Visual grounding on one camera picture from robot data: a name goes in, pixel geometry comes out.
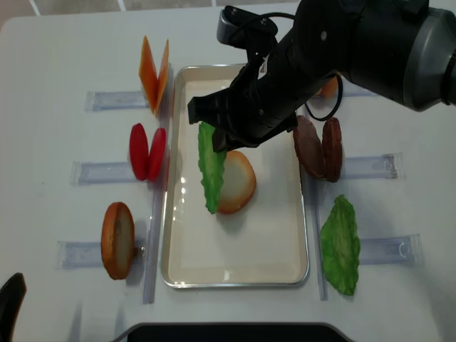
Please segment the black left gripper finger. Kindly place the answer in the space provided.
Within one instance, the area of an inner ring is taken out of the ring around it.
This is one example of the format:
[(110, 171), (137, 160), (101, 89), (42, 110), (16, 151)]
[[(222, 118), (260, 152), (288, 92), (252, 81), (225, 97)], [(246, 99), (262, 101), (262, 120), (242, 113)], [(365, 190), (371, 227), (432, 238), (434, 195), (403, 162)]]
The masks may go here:
[(1, 341), (12, 341), (16, 320), (26, 295), (26, 282), (22, 273), (15, 273), (2, 286), (0, 292)]

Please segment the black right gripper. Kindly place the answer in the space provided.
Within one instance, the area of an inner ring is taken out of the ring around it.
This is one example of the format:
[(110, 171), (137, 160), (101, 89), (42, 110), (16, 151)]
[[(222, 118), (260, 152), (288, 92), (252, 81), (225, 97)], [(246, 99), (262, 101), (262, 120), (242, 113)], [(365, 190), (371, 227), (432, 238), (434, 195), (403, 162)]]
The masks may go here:
[(187, 105), (189, 124), (228, 125), (216, 128), (214, 152), (257, 147), (296, 126), (295, 111), (348, 65), (351, 28), (323, 31), (292, 28), (280, 41), (255, 28), (237, 29), (229, 42), (242, 43), (247, 65), (229, 89), (193, 97)]

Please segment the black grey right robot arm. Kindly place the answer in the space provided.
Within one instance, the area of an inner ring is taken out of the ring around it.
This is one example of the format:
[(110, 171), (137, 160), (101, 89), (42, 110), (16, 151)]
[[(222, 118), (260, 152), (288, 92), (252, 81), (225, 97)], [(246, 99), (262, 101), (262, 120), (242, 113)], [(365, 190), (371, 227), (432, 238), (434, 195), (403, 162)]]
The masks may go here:
[(301, 1), (293, 20), (277, 41), (268, 16), (221, 13), (218, 40), (250, 55), (219, 99), (216, 151), (292, 129), (296, 109), (337, 73), (414, 111), (455, 103), (451, 11), (427, 1)]

